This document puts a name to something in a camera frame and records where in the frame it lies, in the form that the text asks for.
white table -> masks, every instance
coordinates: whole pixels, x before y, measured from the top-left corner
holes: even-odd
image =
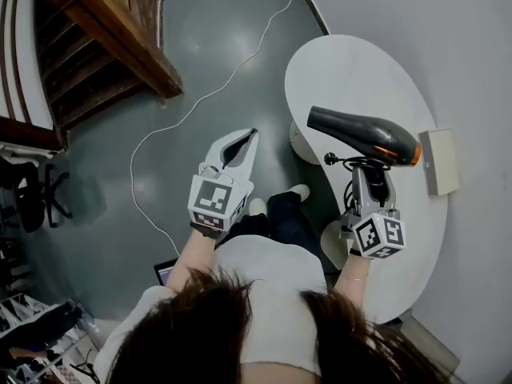
[[[312,106],[389,119],[417,136],[435,129],[432,115],[407,72],[373,44],[345,35],[316,38],[292,57],[285,77],[290,112],[317,158],[327,152],[340,158],[358,152],[307,127]],[[322,162],[340,211],[351,180],[341,163]],[[447,197],[429,197],[423,162],[390,172],[397,208],[406,223],[408,248],[388,259],[373,260],[364,300],[369,320],[388,322],[408,310],[425,289],[441,249]]]

white shirt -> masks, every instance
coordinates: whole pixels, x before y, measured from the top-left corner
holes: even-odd
[[[295,245],[283,245],[254,235],[238,236],[215,251],[214,271],[235,272],[253,281],[249,300],[252,319],[243,343],[240,363],[273,362],[320,375],[316,363],[316,326],[299,293],[326,292],[318,258]],[[130,315],[109,336],[96,357],[94,370],[105,382],[122,340],[150,309],[173,292],[163,286],[144,292]]]

office chair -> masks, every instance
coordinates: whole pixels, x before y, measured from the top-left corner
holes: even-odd
[[[19,165],[12,164],[0,157],[0,187],[12,190],[16,207],[4,208],[10,210],[10,216],[19,213],[25,232],[33,232],[42,225],[46,216],[50,227],[57,227],[53,221],[51,208],[55,207],[64,217],[72,218],[73,215],[67,212],[55,199],[55,192],[62,181],[70,175],[67,172],[60,174],[55,182],[50,178],[53,165],[45,166],[45,181],[39,181],[38,168],[33,163],[26,162]]]

brown hair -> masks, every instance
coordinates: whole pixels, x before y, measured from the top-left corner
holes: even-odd
[[[108,384],[240,383],[250,286],[237,276],[192,270],[183,290],[157,304],[126,336]],[[449,382],[402,334],[369,324],[339,293],[305,291],[301,297],[317,327],[321,384]]]

shoe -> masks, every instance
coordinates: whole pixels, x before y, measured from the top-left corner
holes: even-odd
[[[263,201],[263,199],[256,198],[250,201],[249,215],[257,216],[259,214],[264,214],[266,216],[266,203]]]
[[[301,183],[300,185],[295,185],[289,188],[288,192],[295,192],[296,194],[301,195],[301,202],[304,202],[310,196],[311,190],[308,185]]]

